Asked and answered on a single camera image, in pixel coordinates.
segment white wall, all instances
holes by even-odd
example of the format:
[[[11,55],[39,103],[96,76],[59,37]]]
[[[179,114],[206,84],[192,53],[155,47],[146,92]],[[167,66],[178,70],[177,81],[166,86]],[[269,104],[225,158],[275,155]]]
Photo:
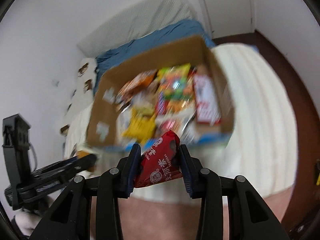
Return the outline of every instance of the white wall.
[[[320,26],[303,0],[255,0],[256,28],[299,74],[320,114]]]
[[[106,19],[140,0],[15,0],[0,23],[0,120],[21,115],[42,167],[61,159],[60,121],[83,55],[76,43]],[[199,0],[189,0],[204,23]],[[59,81],[58,87],[52,82]],[[9,185],[0,154],[0,201]]]

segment floor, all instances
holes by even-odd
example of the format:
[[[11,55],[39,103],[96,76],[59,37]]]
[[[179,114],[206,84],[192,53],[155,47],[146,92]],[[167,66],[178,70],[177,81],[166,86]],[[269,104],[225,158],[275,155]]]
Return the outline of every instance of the floor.
[[[320,187],[315,185],[315,164],[320,157],[320,121],[307,89],[285,57],[259,32],[215,39],[216,44],[253,44],[283,82],[298,126],[299,163],[291,201],[282,220],[289,231],[319,203]]]
[[[265,201],[289,230],[305,216],[317,200],[315,197],[317,189],[313,182],[313,165],[316,153],[320,152],[317,143],[320,141],[320,125],[316,110],[298,75],[281,53],[260,33],[220,38],[214,42],[216,44],[242,42],[256,45],[287,89],[298,124],[298,178],[294,189],[289,188],[266,198]],[[119,209],[126,240],[192,240],[196,237],[200,214],[198,206],[154,203],[131,197],[127,200],[119,199]],[[91,229],[94,232],[94,208],[92,212]],[[224,208],[224,239],[228,239],[227,207]]]

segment red and white snack box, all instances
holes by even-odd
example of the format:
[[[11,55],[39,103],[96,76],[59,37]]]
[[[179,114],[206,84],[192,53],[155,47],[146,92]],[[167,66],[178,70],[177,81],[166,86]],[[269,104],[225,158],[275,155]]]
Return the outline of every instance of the red and white snack box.
[[[193,87],[196,99],[196,113],[198,123],[208,123],[211,126],[221,119],[219,106],[210,77],[195,74]]]
[[[171,130],[162,135],[141,156],[134,187],[147,187],[172,179],[182,178],[179,171],[177,150],[180,145],[179,137]]]

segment white mattress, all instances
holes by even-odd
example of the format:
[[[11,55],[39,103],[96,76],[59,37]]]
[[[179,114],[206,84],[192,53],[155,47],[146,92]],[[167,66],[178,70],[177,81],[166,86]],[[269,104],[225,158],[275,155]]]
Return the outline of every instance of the white mattress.
[[[189,149],[190,154],[220,176],[244,175],[262,197],[292,186],[297,168],[297,127],[282,82],[250,46],[223,44],[212,52],[229,82],[236,109],[234,132],[227,145],[193,148]],[[70,127],[72,131],[82,130],[79,145],[83,147],[90,107]],[[72,133],[68,134],[67,142],[72,137],[75,140]],[[117,153],[99,154],[102,161],[97,175],[124,157]],[[166,203],[199,203],[189,198],[182,179],[135,189],[132,196]]]

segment door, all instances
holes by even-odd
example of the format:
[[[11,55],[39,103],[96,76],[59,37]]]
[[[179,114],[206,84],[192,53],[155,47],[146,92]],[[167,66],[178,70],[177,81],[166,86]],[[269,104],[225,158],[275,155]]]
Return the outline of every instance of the door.
[[[212,38],[251,33],[251,0],[205,0]]]

